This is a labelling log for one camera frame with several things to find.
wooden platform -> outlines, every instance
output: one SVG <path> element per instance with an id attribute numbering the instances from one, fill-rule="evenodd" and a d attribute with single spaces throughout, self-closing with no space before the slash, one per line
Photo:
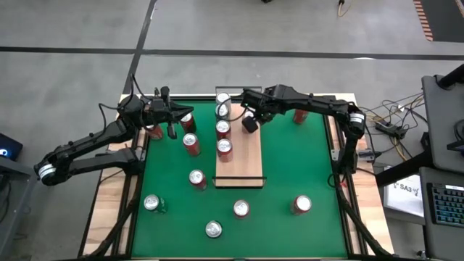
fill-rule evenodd
<path id="1" fill-rule="evenodd" d="M 244 108 L 231 105 L 231 119 L 239 117 Z M 254 133 L 243 133 L 241 119 L 231 122 L 233 159 L 222 162 L 216 156 L 216 177 L 262 177 L 261 136 L 258 128 Z M 216 186 L 263 186 L 262 179 L 217 179 Z"/>
<path id="2" fill-rule="evenodd" d="M 348 102 L 356 102 L 354 94 L 315 94 L 315 95 L 334 95 L 337 99 L 344 99 Z M 339 148 L 339 141 L 336 136 L 334 119 L 330 118 L 331 131 L 332 131 L 332 140 L 334 146 Z M 138 145 L 143 144 L 144 131 L 142 131 L 138 140 Z M 112 144 L 109 146 L 110 150 L 122 149 L 125 146 L 130 146 L 131 142 L 126 142 L 124 144 Z M 367 143 L 365 138 L 359 140 L 357 144 L 357 149 L 367 149 Z M 373 171 L 372 165 L 367 162 L 358 162 L 358 167 L 363 169 Z M 106 169 L 101 175 L 101 179 L 115 173 L 118 169 Z M 369 229 L 370 233 L 374 238 L 379 242 L 379 244 L 390 253 L 393 253 L 392 241 L 389 235 L 389 229 L 385 221 L 384 208 L 381 203 L 380 196 L 378 194 L 376 179 L 373 175 L 365 173 L 363 171 L 357 171 L 353 175 L 353 180 L 355 184 L 355 191 L 357 202 L 360 208 L 361 219 Z M 131 179 L 131 190 L 130 196 L 133 195 L 133 187 L 135 186 L 137 177 L 132 177 Z M 94 251 L 98 245 L 104 240 L 111 228 L 116 222 L 117 213 L 120 206 L 121 193 L 124 186 L 124 174 L 118 174 L 113 178 L 108 179 L 103 182 L 96 192 L 95 205 L 90 212 L 90 225 L 88 228 L 88 233 L 85 233 L 85 245 L 83 247 L 83 254 L 90 254 Z M 125 252 L 125 245 L 128 234 L 128 222 L 126 222 L 122 240 L 120 242 L 120 253 Z M 357 243 L 356 228 L 353 223 L 349 222 L 349 231 L 352 235 L 352 240 L 354 244 L 355 253 L 360 253 L 359 244 Z"/>

green table surface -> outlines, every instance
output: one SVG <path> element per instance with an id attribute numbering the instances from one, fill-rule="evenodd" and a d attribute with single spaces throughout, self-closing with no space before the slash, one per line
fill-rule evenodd
<path id="1" fill-rule="evenodd" d="M 215 175 L 214 101 L 185 101 L 194 106 L 202 153 L 188 155 L 179 138 L 150 141 L 133 242 L 133 257 L 346 257 L 336 192 L 327 184 L 331 174 L 323 117 L 309 114 L 296 125 L 293 112 L 278 115 L 261 129 L 265 186 L 217 189 Z M 189 183 L 189 173 L 200 169 L 208 180 L 205 191 Z M 149 194 L 165 199 L 165 214 L 144 209 Z M 308 195 L 312 209 L 290 212 L 292 200 Z M 245 199 L 249 215 L 238 220 L 233 203 Z M 205 226 L 217 220 L 222 235 L 210 239 Z"/>

keyboard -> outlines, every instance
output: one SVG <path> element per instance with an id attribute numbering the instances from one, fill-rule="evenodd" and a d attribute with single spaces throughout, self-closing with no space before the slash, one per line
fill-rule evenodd
<path id="1" fill-rule="evenodd" d="M 433 222 L 464 228 L 464 188 L 440 183 L 428 183 L 427 187 Z"/>

gray floor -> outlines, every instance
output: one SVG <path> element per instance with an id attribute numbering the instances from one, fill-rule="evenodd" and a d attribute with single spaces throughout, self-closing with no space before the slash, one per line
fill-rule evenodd
<path id="1" fill-rule="evenodd" d="M 0 46 L 135 48 L 149 0 L 0 0 Z M 425 39 L 413 2 L 357 0 L 336 18 L 337 1 L 159 0 L 145 49 L 218 49 L 379 54 L 462 54 L 464 44 Z M 25 147 L 32 166 L 56 146 L 102 127 L 97 104 L 115 104 L 132 55 L 0 53 L 0 131 Z M 421 91 L 423 75 L 445 74 L 461 62 L 142 56 L 143 91 L 168 85 L 174 94 L 212 93 L 218 85 L 271 86 L 299 91 L 355 93 L 364 107 Z M 423 115 L 423 108 L 418 110 Z M 114 117 L 107 112 L 108 118 Z M 410 130 L 413 153 L 426 126 Z M 387 138 L 374 136 L 376 150 Z M 394 153 L 379 162 L 397 164 Z M 97 175 L 55 187 L 38 184 L 32 212 L 22 222 L 28 238 L 14 256 L 73 258 L 78 252 Z M 395 252 L 412 257 L 423 248 L 421 228 L 388 220 Z"/>

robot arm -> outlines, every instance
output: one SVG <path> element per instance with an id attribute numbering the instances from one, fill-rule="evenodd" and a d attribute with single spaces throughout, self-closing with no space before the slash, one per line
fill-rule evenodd
<path id="1" fill-rule="evenodd" d="M 333 116 L 347 138 L 346 146 L 339 152 L 336 171 L 338 174 L 356 172 L 356 145 L 364 135 L 365 114 L 354 103 L 301 94 L 292 87 L 277 85 L 266 88 L 263 93 L 244 89 L 241 105 L 254 109 L 254 117 L 242 120 L 242 124 L 250 133 L 257 130 L 256 122 L 265 124 L 276 114 L 284 115 L 290 109 Z"/>
<path id="2" fill-rule="evenodd" d="M 156 90 L 153 98 L 144 100 L 132 94 L 123 99 L 117 107 L 119 117 L 116 121 L 98 133 L 90 133 L 85 138 L 58 146 L 35 165 L 34 170 L 47 186 L 65 182 L 73 175 L 108 167 L 121 167 L 127 174 L 135 174 L 140 170 L 140 161 L 131 148 L 111 154 L 100 154 L 90 159 L 75 159 L 108 144 L 131 140 L 137 130 L 148 125 L 168 123 L 167 134 L 171 138 L 177 138 L 173 123 L 177 123 L 192 111 L 193 107 L 172 102 L 168 87 L 161 88 L 161 96 Z"/>

